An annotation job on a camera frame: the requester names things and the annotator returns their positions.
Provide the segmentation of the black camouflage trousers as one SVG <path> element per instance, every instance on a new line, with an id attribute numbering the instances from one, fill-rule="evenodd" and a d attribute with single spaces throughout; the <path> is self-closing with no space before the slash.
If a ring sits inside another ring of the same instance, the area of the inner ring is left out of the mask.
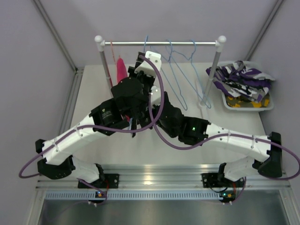
<path id="1" fill-rule="evenodd" d="M 136 130 L 138 125 L 143 128 L 150 123 L 149 98 L 146 95 L 142 93 L 134 94 L 132 97 L 129 97 L 127 103 L 127 116 L 132 119 L 131 130 Z"/>

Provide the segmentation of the blue hanger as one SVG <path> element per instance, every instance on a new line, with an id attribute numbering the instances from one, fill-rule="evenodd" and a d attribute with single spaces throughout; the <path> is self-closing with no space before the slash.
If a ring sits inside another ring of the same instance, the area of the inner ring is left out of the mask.
<path id="1" fill-rule="evenodd" d="M 186 103 L 186 101 L 185 101 L 185 99 L 184 99 L 184 97 L 183 97 L 183 95 L 182 95 L 182 93 L 181 93 L 181 88 L 180 88 L 178 79 L 177 79 L 177 77 L 176 77 L 176 75 L 175 75 L 175 73 L 174 73 L 173 67 L 171 66 L 171 58 L 172 58 L 172 52 L 173 52 L 173 45 L 172 45 L 172 42 L 171 42 L 169 39 L 167 39 L 167 41 L 169 42 L 170 48 L 171 48 L 170 51 L 168 51 L 168 50 L 167 50 L 167 46 L 165 46 L 165 49 L 166 49 L 166 51 L 169 53 L 169 56 L 168 56 L 168 58 L 166 58 L 166 57 L 164 57 L 164 56 L 162 56 L 162 57 L 163 57 L 163 59 L 169 64 L 169 67 L 170 67 L 170 69 L 171 69 L 171 71 L 172 71 L 173 77 L 174 77 L 174 79 L 175 79 L 175 81 L 176 81 L 176 84 L 177 84 L 177 87 L 178 87 L 178 89 L 179 89 L 179 95 L 180 95 L 182 101 L 180 100 L 178 94 L 175 92 L 173 86 L 171 85 L 170 81 L 168 80 L 168 78 L 167 78 L 167 76 L 165 75 L 165 73 L 164 73 L 163 70 L 162 70 L 162 72 L 163 72 L 163 74 L 164 74 L 164 76 L 165 76 L 165 78 L 166 78 L 168 84 L 170 85 L 170 87 L 171 87 L 173 93 L 175 94 L 176 98 L 178 99 L 179 103 L 181 104 L 181 106 L 183 107 L 183 109 L 184 109 L 185 111 L 187 111 L 187 110 L 188 110 L 187 103 Z"/>
<path id="2" fill-rule="evenodd" d="M 146 44 L 147 44 L 148 38 L 149 38 L 149 35 L 146 35 L 146 37 L 144 39 L 144 44 L 143 44 L 144 53 L 146 53 Z M 163 107 L 164 107 L 164 101 L 165 101 L 165 97 L 164 97 L 164 84 L 163 84 L 163 80 L 162 80 L 162 76 L 161 76 L 160 71 L 157 71 L 157 76 L 156 77 L 158 78 L 159 88 L 161 89 L 161 103 L 160 103 L 160 106 L 158 106 L 158 112 L 157 112 L 156 116 L 153 117 L 152 110 L 154 108 L 153 108 L 153 106 L 151 106 L 151 103 L 150 103 L 150 93 L 149 93 L 149 106 L 148 106 L 148 110 L 149 110 L 149 115 L 150 115 L 150 123 L 145 127 L 145 128 L 149 128 L 149 129 L 156 128 L 156 122 L 157 122 L 157 120 L 159 119 L 159 117 L 160 117 L 160 115 L 162 113 L 162 110 L 163 110 Z"/>
<path id="3" fill-rule="evenodd" d="M 196 83 L 196 85 L 195 85 L 195 86 L 192 85 L 191 82 L 189 81 L 189 79 L 186 77 L 186 75 L 185 75 L 184 73 L 183 73 L 183 75 L 184 75 L 185 79 L 188 81 L 188 83 L 190 84 L 190 86 L 192 87 L 192 89 L 194 90 L 194 92 L 195 92 L 195 93 L 197 94 L 197 96 L 199 97 L 199 99 L 200 99 L 200 105 L 206 106 L 208 109 L 211 109 L 211 108 L 212 108 L 212 105 L 211 105 L 210 101 L 207 99 L 207 95 L 204 94 L 204 91 L 202 90 L 202 87 L 203 87 L 202 81 L 201 81 L 201 79 L 200 79 L 200 76 L 199 76 L 199 73 L 198 73 L 197 69 L 195 68 L 195 66 L 194 66 L 194 64 L 193 64 L 193 56 L 194 56 L 194 54 L 195 54 L 196 51 L 197 51 L 196 43 L 195 43 L 195 41 L 192 40 L 192 39 L 190 39 L 189 41 L 192 42 L 192 43 L 193 43 L 193 46 L 194 46 L 194 49 L 193 49 L 193 51 L 191 52 L 191 54 L 190 54 L 189 57 L 186 56 L 185 54 L 183 54 L 182 52 L 178 52 L 178 51 L 176 51 L 176 50 L 172 50 L 172 52 L 173 52 L 173 53 L 176 53 L 176 54 L 179 54 L 179 55 L 181 55 L 181 56 L 183 56 L 183 57 L 190 63 L 191 67 L 193 68 L 193 70 L 194 70 L 194 72 L 195 72 L 196 78 L 197 78 L 197 83 Z M 202 91 L 201 94 L 199 93 L 198 89 L 196 89 L 198 84 L 200 85 L 200 90 Z"/>

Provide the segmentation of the yellow camouflage trousers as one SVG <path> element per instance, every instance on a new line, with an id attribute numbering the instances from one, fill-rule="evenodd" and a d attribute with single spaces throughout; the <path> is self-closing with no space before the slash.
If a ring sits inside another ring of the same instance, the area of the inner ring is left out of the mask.
<path id="1" fill-rule="evenodd" d="M 226 104 L 232 108 L 266 108 L 270 104 L 270 95 L 267 94 L 260 102 L 250 101 L 244 96 L 225 97 Z"/>

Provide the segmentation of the purple camouflage trousers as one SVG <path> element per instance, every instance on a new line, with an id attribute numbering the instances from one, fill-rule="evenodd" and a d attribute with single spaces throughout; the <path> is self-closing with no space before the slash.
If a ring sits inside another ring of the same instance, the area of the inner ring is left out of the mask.
<path id="1" fill-rule="evenodd" d="M 217 66 L 212 83 L 226 96 L 245 97 L 252 102 L 260 102 L 271 89 L 271 75 L 251 66 L 248 61 L 234 61 Z"/>

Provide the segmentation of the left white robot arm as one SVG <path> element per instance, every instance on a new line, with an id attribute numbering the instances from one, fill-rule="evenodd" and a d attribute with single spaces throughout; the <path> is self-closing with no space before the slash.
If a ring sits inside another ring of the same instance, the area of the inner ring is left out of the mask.
<path id="1" fill-rule="evenodd" d="M 36 141 L 36 152 L 42 157 L 37 162 L 38 173 L 52 180 L 75 177 L 95 187 L 105 184 L 106 176 L 99 164 L 77 159 L 74 153 L 91 142 L 109 137 L 116 130 L 127 131 L 131 119 L 141 127 L 147 125 L 149 95 L 154 78 L 127 77 L 111 89 L 113 97 L 91 110 L 73 128 L 51 140 Z"/>

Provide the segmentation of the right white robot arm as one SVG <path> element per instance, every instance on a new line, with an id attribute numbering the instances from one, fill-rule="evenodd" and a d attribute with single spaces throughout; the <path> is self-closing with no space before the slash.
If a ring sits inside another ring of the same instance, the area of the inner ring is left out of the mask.
<path id="1" fill-rule="evenodd" d="M 178 150 L 177 164 L 219 163 L 218 181 L 229 186 L 238 179 L 262 175 L 282 177 L 281 136 L 254 136 L 234 132 L 208 120 L 183 115 L 165 103 L 154 125 L 164 143 Z"/>

